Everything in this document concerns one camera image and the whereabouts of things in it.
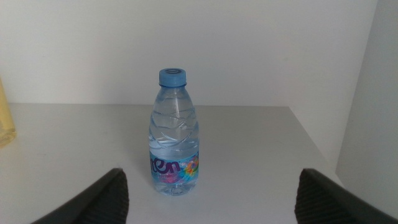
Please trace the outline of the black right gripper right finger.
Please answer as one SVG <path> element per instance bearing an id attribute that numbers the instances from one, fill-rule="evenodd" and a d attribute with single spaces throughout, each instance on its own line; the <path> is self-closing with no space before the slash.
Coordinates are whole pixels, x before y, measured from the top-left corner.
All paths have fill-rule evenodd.
<path id="1" fill-rule="evenodd" d="M 299 224 L 397 224 L 316 169 L 301 171 L 294 212 Z"/>

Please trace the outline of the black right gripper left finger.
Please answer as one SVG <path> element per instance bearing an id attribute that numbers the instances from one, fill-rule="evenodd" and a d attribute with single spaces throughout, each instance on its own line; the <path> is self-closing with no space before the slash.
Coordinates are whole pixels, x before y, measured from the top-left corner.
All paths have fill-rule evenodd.
<path id="1" fill-rule="evenodd" d="M 126 223 L 129 211 L 127 177 L 113 168 L 87 189 L 36 223 Z"/>

